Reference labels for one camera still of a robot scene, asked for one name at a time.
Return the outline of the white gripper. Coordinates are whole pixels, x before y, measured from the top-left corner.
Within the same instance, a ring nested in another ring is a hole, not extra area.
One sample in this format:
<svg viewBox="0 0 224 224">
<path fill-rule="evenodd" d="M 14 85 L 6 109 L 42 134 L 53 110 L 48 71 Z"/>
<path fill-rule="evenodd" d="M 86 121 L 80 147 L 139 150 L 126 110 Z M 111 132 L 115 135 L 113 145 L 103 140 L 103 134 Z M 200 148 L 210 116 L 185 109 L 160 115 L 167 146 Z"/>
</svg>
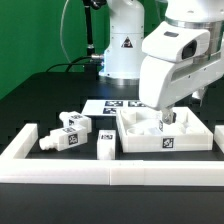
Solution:
<svg viewBox="0 0 224 224">
<path fill-rule="evenodd" d="M 163 110 L 163 122 L 176 122 L 176 113 L 169 107 L 192 94 L 202 100 L 207 85 L 224 75 L 224 48 L 209 60 L 193 59 L 172 63 L 147 56 L 142 63 L 139 82 L 139 99 L 154 110 Z"/>
</svg>

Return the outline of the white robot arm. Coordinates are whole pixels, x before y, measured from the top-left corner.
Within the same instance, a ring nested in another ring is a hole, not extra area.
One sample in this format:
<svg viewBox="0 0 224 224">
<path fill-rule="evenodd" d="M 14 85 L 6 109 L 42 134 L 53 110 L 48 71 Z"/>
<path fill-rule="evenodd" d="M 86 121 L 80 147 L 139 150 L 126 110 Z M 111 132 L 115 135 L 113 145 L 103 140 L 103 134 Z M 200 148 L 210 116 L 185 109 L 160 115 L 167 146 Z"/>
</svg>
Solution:
<svg viewBox="0 0 224 224">
<path fill-rule="evenodd" d="M 202 100 L 224 76 L 224 0 L 165 0 L 165 20 L 144 36 L 138 0 L 106 0 L 110 43 L 103 54 L 105 82 L 139 85 L 139 99 L 175 121 L 173 106 L 187 96 Z"/>
</svg>

